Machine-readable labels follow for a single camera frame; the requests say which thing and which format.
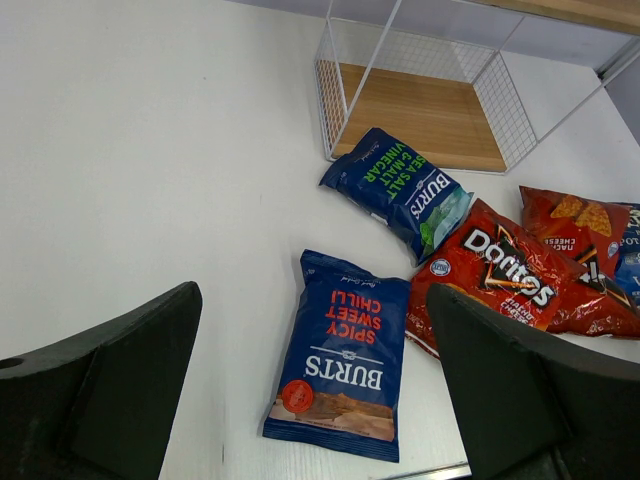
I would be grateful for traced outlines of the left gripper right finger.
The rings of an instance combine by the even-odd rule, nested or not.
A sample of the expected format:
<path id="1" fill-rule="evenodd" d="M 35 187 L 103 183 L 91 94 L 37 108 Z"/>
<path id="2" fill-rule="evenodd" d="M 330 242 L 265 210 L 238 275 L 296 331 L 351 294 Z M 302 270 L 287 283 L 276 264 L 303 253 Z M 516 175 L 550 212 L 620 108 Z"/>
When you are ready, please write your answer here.
<path id="1" fill-rule="evenodd" d="M 472 478 L 638 478 L 638 364 L 444 284 L 426 304 Z"/>

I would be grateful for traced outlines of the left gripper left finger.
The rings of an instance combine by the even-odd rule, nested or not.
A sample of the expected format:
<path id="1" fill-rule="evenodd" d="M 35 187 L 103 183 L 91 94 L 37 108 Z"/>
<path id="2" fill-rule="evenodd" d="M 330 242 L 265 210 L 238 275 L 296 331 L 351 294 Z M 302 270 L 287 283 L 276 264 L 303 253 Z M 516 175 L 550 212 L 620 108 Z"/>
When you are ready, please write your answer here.
<path id="1" fill-rule="evenodd" d="M 2 478 L 158 478 L 201 310 L 200 289 L 189 281 L 3 359 Z"/>

